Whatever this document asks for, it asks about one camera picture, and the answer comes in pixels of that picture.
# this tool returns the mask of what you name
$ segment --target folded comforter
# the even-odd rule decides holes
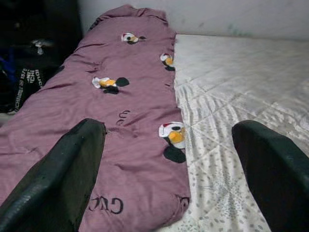
[[[179,220],[190,191],[174,43],[164,12],[125,5],[101,15],[59,72],[0,128],[0,203],[88,117],[108,134],[79,231],[146,232]]]

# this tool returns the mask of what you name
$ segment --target yellow beak print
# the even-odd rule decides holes
[[[169,140],[173,145],[183,142],[184,141],[184,128],[182,129],[181,132],[172,131],[171,133],[169,133]]]
[[[99,84],[100,84],[100,86],[102,86],[103,88],[106,88],[106,87],[108,87],[108,86],[112,86],[112,85],[114,85],[116,83],[116,81],[115,80],[107,80],[107,81],[103,81],[103,80],[100,80],[99,81]]]

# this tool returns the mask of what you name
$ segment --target black patch print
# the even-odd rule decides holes
[[[90,200],[88,209],[92,212],[95,210],[106,210],[112,214],[120,214],[123,212],[124,203],[116,197],[109,201],[107,198],[100,196]]]
[[[183,151],[173,146],[168,146],[167,148],[165,148],[163,154],[165,158],[176,163],[183,163],[186,161]]]
[[[106,88],[104,88],[104,93],[111,93],[111,94],[118,94],[119,93],[119,89],[116,86],[108,86]]]
[[[184,208],[186,208],[186,207],[188,207],[188,205],[189,205],[189,203],[190,203],[190,199],[189,199],[188,197],[182,197],[182,198],[180,199],[180,202],[181,202],[182,206],[183,206]]]
[[[174,67],[171,67],[171,66],[166,66],[165,69],[167,71],[175,71],[175,68]]]
[[[126,79],[125,77],[119,77],[116,81],[116,85],[119,87],[124,87],[124,86],[128,86],[130,83],[128,81],[128,79]]]
[[[145,39],[146,39],[146,37],[144,37],[144,36],[137,37],[130,32],[123,33],[122,36],[121,36],[121,41],[127,42],[128,44],[136,44],[140,40],[145,40]]]

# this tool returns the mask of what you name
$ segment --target cartoon character print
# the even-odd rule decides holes
[[[130,83],[125,77],[119,77],[116,81],[108,77],[102,79],[95,77],[92,79],[92,84],[96,88],[103,88],[104,93],[118,94],[118,87],[124,87]]]
[[[146,37],[144,36],[136,37],[135,35],[129,32],[123,33],[121,36],[121,41],[127,42],[128,44],[136,44],[139,40],[144,40],[144,39],[146,39]]]
[[[167,53],[163,53],[160,56],[160,60],[165,65],[165,69],[168,71],[175,71],[175,67],[173,66],[173,58],[171,55]]]
[[[169,146],[164,150],[164,157],[176,162],[183,163],[186,161],[184,141],[184,125],[182,122],[169,122],[159,127],[159,136],[167,141]]]

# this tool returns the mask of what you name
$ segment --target white sheet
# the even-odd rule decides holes
[[[192,201],[161,232],[269,232],[231,128],[253,119],[309,154],[309,43],[178,35],[175,90]]]

